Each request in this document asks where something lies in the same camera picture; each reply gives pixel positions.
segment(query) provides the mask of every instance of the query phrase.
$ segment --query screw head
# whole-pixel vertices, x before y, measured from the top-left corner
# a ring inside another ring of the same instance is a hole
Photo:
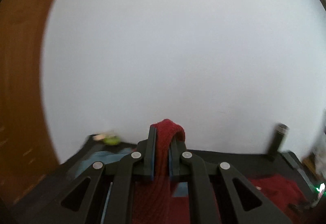
[[[93,168],[94,169],[101,169],[103,167],[103,163],[102,162],[94,162],[93,163]]]
[[[228,162],[221,162],[220,167],[224,170],[230,169],[230,164]]]
[[[185,151],[184,153],[182,153],[182,157],[186,158],[186,159],[189,159],[189,158],[192,157],[192,153],[188,152],[188,151]]]
[[[141,153],[135,151],[135,152],[133,152],[133,153],[131,154],[131,157],[134,158],[134,159],[138,159],[138,158],[141,157]]]

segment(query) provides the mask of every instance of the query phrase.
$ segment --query green object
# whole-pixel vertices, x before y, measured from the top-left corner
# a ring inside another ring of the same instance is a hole
[[[106,144],[106,145],[110,145],[110,146],[113,146],[113,145],[118,145],[121,143],[121,140],[118,136],[111,136],[111,137],[105,137],[103,139],[103,142]]]

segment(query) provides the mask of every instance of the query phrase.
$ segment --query brown wooden panel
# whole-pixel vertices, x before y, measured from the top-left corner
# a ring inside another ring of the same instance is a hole
[[[58,166],[40,96],[41,43],[52,2],[0,2],[0,196],[7,204]]]

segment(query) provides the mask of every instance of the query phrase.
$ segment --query cylindrical bottle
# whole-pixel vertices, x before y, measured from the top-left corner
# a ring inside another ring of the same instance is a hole
[[[273,134],[273,139],[272,139],[271,144],[267,151],[268,159],[271,162],[275,160],[275,158],[278,154],[278,149],[280,148],[288,130],[289,130],[289,128],[282,123],[278,123],[276,125],[275,131]]]

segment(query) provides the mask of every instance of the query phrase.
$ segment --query wall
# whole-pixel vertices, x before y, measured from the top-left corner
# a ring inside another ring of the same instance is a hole
[[[319,0],[56,0],[42,89],[61,162],[88,134],[145,139],[164,118],[186,145],[264,152],[276,122],[305,155],[326,95]]]

